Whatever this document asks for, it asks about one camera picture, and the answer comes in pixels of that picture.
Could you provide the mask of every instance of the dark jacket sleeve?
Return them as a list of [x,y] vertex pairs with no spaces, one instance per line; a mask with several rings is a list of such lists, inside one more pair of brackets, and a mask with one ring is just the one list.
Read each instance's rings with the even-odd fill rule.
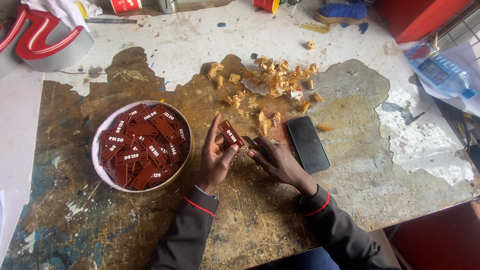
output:
[[389,269],[380,245],[372,241],[322,187],[310,200],[298,201],[302,214],[320,245],[341,269]]
[[175,219],[156,245],[145,269],[197,270],[218,201],[197,188],[183,198]]

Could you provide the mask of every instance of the red paper cup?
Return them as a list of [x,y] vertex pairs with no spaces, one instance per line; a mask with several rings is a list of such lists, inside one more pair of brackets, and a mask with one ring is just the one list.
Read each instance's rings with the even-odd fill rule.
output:
[[139,10],[142,8],[140,0],[110,0],[115,13]]
[[275,13],[279,2],[280,0],[253,0],[255,6],[269,10],[272,13]]

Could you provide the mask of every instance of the round container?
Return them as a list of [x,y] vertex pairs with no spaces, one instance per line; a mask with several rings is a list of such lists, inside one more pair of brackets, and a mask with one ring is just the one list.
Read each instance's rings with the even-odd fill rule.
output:
[[[127,111],[127,110],[129,110],[129,109],[131,109],[131,108],[133,108],[133,107],[135,107],[139,104],[142,104],[142,103],[146,104],[148,107],[152,107],[152,106],[162,104],[165,108],[168,108],[168,109],[172,110],[173,112],[177,113],[187,123],[188,131],[189,131],[189,134],[190,134],[190,151],[188,152],[188,156],[186,157],[185,162],[180,166],[180,169],[174,175],[172,175],[168,180],[166,180],[165,182],[159,184],[156,187],[152,187],[150,189],[130,190],[130,189],[123,188],[123,187],[120,187],[119,185],[115,184],[114,180],[110,177],[110,175],[108,175],[108,173],[103,169],[103,167],[98,164],[98,159],[100,158],[100,141],[99,141],[99,138],[100,138],[100,134],[102,133],[103,130],[107,130],[107,129],[112,128],[113,124],[115,123],[115,118],[121,112]],[[145,191],[150,191],[150,190],[154,190],[154,189],[160,190],[160,189],[165,188],[166,186],[168,186],[169,184],[171,184],[172,182],[174,182],[175,180],[180,178],[181,174],[185,170],[188,169],[188,167],[190,166],[190,163],[192,162],[194,152],[195,152],[195,141],[193,139],[193,134],[192,134],[192,130],[190,129],[190,125],[188,124],[185,117],[176,108],[174,108],[174,107],[172,107],[172,106],[170,106],[166,103],[163,103],[163,102],[160,102],[160,101],[153,101],[153,100],[144,100],[144,101],[134,102],[134,103],[128,104],[128,105],[123,106],[122,108],[116,110],[113,114],[108,116],[105,119],[105,121],[103,121],[103,123],[99,126],[99,128],[97,129],[97,131],[95,133],[95,136],[93,138],[93,144],[92,144],[93,166],[95,167],[95,171],[98,173],[100,178],[102,178],[102,180],[105,181],[111,187],[114,187],[114,188],[116,188],[118,190],[121,190],[121,191],[131,192],[131,193],[145,192]]]
[[142,8],[142,2],[140,2],[140,0],[110,0],[110,3],[112,3],[115,13],[139,10]]
[[275,13],[278,8],[278,3],[280,3],[280,0],[253,0],[255,6],[271,11],[272,13]]

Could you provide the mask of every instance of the black phone screen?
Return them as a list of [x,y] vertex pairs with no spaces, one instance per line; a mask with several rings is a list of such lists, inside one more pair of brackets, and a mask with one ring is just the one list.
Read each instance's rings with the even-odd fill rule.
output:
[[330,162],[310,117],[303,116],[288,120],[287,128],[300,159],[300,165],[308,174],[330,168]]

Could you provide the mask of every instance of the person's right hand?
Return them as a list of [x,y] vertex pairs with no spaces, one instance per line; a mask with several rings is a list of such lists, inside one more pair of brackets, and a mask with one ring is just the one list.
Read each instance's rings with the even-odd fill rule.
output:
[[313,197],[317,193],[318,187],[313,178],[283,145],[274,144],[265,136],[253,140],[265,148],[268,158],[256,150],[248,151],[247,155],[274,180],[296,187],[305,197]]

